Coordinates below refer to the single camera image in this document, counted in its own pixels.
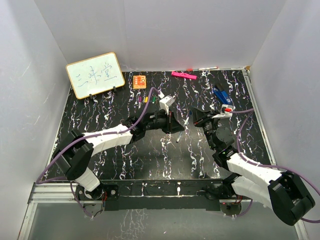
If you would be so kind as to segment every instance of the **orange circuit board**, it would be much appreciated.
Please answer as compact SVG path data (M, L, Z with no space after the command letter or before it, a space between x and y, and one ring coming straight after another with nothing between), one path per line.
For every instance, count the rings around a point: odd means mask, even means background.
M133 76L133 89L146 89L147 81L146 76Z

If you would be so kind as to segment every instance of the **marker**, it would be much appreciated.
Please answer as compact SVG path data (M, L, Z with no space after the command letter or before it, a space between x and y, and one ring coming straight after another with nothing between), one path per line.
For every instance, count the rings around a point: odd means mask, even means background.
M183 124L183 127L185 127L187 124L188 124L188 120L189 120L189 116L186 118L186 120L184 121L184 124ZM182 137L182 131L179 133L179 136L178 136L178 138L176 139L176 143L178 143L178 142L180 142L180 139L181 139L181 137Z
M212 69L218 69L218 67L217 67L217 66L205 67L205 68L199 68L198 70L199 70L199 71L202 71L202 70L212 70Z
M140 107L141 107L141 102L142 102L142 97L141 97L141 96L139 96L138 101L139 101L139 107L138 107L138 109L140 109Z

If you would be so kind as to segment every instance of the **white enclosure panel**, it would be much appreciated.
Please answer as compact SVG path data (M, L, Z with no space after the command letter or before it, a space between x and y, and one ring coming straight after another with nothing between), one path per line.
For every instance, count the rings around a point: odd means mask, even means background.
M285 0L35 0L68 63L128 70L251 65Z
M34 0L67 62L114 52L128 70L123 0Z
M242 209L248 207L242 202ZM205 209L130 209L90 221L77 204L38 203L30 240L297 240L295 228L254 202L244 216Z
M70 81L33 0L2 0L0 16L0 238L14 240L48 161Z
M320 1L288 0L251 68L254 95L279 165L320 187ZM306 217L320 219L320 197ZM319 224L305 224L311 240Z
M251 65L284 0L125 0L133 70Z

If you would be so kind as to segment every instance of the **blue object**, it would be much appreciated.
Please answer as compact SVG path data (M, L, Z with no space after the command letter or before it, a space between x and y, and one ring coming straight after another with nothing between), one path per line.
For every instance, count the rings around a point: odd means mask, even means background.
M226 93L220 83L217 83L213 88L213 93L219 98L223 104L232 105L232 100Z

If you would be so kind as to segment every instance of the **purple cable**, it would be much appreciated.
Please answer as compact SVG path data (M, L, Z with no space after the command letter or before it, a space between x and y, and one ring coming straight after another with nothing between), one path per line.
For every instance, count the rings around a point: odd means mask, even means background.
M250 113L250 112L253 112L254 109L251 108L251 109L248 109L248 110L243 110L243 111L231 111L230 113L232 114L246 114L246 113Z
M237 217L241 217L241 216L245 215L249 211L249 209L251 208L253 202L254 201L251 199L249 206L246 208L246 210L244 212L240 213L239 215L237 215Z
M41 184L47 184L47 183L50 183L52 181L57 181L57 180L67 180L67 178L65 176L57 176L57 177L53 177L53 178L44 180L41 182Z
M131 129L133 129L140 121L141 119L144 117L146 111L147 111L147 108L148 108L148 105L149 105L149 101L150 101L150 98L151 98L151 94L153 91L156 91L157 94L159 95L159 91L155 88L155 87L151 87L150 91L149 91L149 95L148 95L148 101L146 102L146 105L144 106L144 109L140 115L140 117L138 118L138 120L131 126L129 127L128 129L126 130L123 130L123 131L119 131L119 132L116 132L116 131L109 131L109 132L104 132L102 135L109 135L109 134L123 134L125 132L128 132L130 131ZM52 167L53 164L55 164L55 162L58 160L58 158L60 158L62 156L62 154L64 154L69 148L71 148L73 145L75 145L76 143L82 141L82 140L85 140L85 139L89 139L89 138L94 138L94 137L98 137L98 136L101 136L101 133L96 133L96 134L91 134L91 135L86 135L86 136L83 136L83 137L80 137L78 138L77 140L71 142L68 146L66 146L61 152L59 152L54 158L53 160L50 162L50 164L42 171L42 173L40 174L40 176L37 178L36 180L36 184L40 185L40 184L44 184L44 183L49 183L51 181L54 181L54 180L57 180L55 177L54 178L51 178L51 179L47 179L47 180L44 180L44 181L41 181L42 177L45 175L45 173L49 170L49 168Z
M249 119L249 117L254 113L254 109L249 109L249 110L245 110L245 111L232 111L231 113L234 113L234 114L240 114L240 113L249 113L248 116L246 117L246 119L243 121L240 129L239 129L239 132L236 136L236 144L237 144L237 150L239 152L239 155L240 157L246 161L248 164L251 164L251 165L254 165L254 166L258 166L258 167L262 167L262 168L272 168L272 169L284 169L284 170L287 170L287 171L290 171L296 175L298 175L300 178L302 178L303 180L305 180L315 191L316 193L320 196L320 189L317 188L316 185L314 185L308 178L306 178L304 175L298 173L297 171L289 168L289 167L286 167L286 166L279 166L279 165L266 165L266 164L259 164L259 163L255 163L255 162L251 162L250 160L246 159L246 157L241 153L241 149L240 149L240 134L241 134L241 131L244 127L244 125L246 124L247 120ZM238 217L240 216L243 216L244 214L246 214L249 210L249 208L251 207L252 204L249 204L248 208L241 214L238 215ZM319 224L320 223L320 219L319 220L310 220L310 219L306 219L306 218L301 218L303 221L305 222L308 222L308 223L312 223L312 224Z

